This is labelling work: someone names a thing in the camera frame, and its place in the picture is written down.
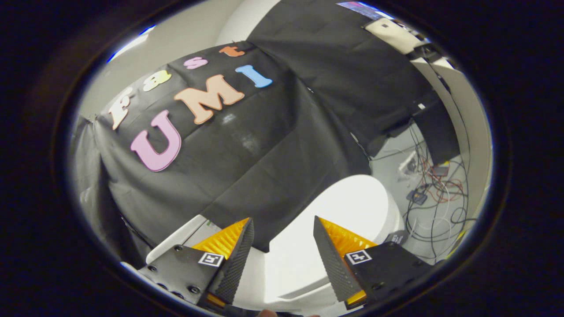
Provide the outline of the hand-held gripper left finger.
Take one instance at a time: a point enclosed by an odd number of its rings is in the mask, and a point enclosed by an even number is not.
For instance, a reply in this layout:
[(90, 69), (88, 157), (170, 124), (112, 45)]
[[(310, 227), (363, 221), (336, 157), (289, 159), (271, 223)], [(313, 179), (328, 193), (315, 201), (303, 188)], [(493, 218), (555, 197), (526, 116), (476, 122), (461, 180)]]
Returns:
[(245, 218), (194, 246), (172, 245), (139, 274), (188, 303), (223, 309), (234, 301), (253, 241), (254, 223)]

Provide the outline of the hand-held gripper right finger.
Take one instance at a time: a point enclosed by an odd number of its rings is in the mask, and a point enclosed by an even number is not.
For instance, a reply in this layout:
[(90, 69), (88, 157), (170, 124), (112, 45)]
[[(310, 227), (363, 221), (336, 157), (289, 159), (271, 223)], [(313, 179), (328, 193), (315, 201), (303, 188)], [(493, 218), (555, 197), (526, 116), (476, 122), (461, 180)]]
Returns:
[(313, 237), (337, 300), (349, 310), (413, 290), (432, 268), (398, 243), (373, 243), (318, 216)]

